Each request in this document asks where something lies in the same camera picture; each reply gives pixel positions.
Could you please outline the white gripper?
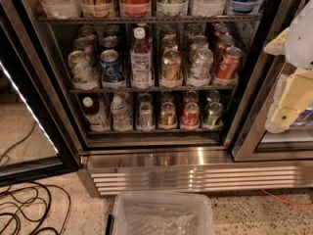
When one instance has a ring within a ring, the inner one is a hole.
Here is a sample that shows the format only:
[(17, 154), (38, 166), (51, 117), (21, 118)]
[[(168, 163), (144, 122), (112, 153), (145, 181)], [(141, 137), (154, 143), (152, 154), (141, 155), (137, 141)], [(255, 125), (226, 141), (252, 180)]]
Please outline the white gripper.
[[(275, 39), (264, 47), (269, 55), (284, 55), (297, 68), (313, 68), (313, 0)], [(289, 128), (300, 113), (313, 103), (313, 70), (301, 70), (290, 75), (271, 121), (280, 128)]]

